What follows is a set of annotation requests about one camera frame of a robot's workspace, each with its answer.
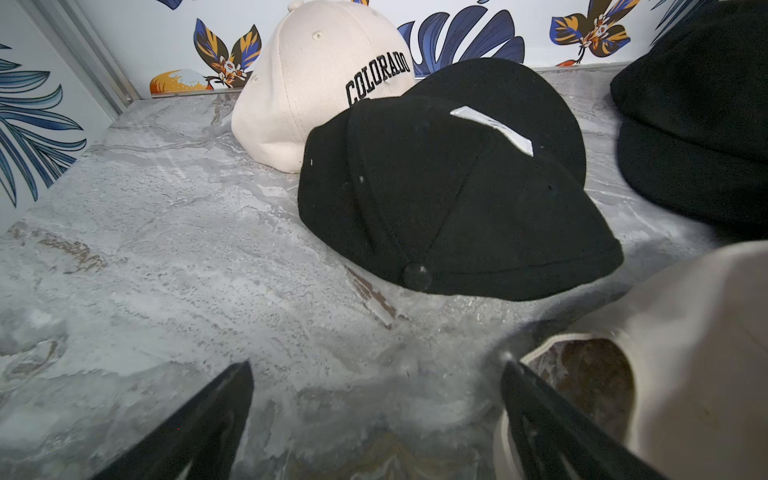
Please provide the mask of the cream colorado cap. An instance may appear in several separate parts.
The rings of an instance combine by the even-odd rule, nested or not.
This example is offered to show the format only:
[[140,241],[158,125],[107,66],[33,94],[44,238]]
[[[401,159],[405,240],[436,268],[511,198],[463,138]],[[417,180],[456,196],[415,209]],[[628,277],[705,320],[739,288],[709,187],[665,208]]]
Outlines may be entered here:
[[294,2],[238,96],[232,133],[253,161],[297,173],[313,128],[360,100],[402,95],[412,68],[405,40],[373,8]]
[[677,263],[516,361],[661,479],[763,479],[767,245]]

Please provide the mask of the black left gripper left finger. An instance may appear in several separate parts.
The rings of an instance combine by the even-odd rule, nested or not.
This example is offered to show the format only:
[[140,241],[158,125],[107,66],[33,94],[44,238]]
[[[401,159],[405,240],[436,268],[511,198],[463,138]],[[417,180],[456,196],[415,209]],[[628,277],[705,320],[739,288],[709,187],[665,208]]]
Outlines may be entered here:
[[96,479],[228,479],[254,392],[250,363],[233,363]]

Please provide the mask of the cream Colorado cap back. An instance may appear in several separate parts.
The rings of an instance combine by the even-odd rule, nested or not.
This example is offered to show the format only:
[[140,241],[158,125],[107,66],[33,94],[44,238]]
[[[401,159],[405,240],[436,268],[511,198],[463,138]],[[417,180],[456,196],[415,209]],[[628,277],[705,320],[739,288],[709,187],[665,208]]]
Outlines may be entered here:
[[232,133],[253,161],[297,173],[313,128],[360,100],[402,95],[412,68],[405,40],[373,8],[294,2],[238,96]]

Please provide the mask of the black cap with white label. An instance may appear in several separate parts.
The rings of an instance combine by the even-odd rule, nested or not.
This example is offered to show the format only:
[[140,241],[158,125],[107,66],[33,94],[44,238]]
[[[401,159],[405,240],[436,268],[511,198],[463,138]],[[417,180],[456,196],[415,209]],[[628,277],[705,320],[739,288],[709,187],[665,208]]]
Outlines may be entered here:
[[623,262],[586,173],[558,92],[524,65],[478,58],[315,127],[298,209],[328,247],[393,284],[530,301]]

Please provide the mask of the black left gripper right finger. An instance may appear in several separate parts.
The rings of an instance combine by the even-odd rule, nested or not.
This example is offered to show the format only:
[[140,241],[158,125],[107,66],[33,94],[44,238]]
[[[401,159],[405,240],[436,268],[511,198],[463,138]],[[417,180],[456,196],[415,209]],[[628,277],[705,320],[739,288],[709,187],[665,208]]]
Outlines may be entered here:
[[661,479],[531,369],[506,362],[501,395],[502,479]]

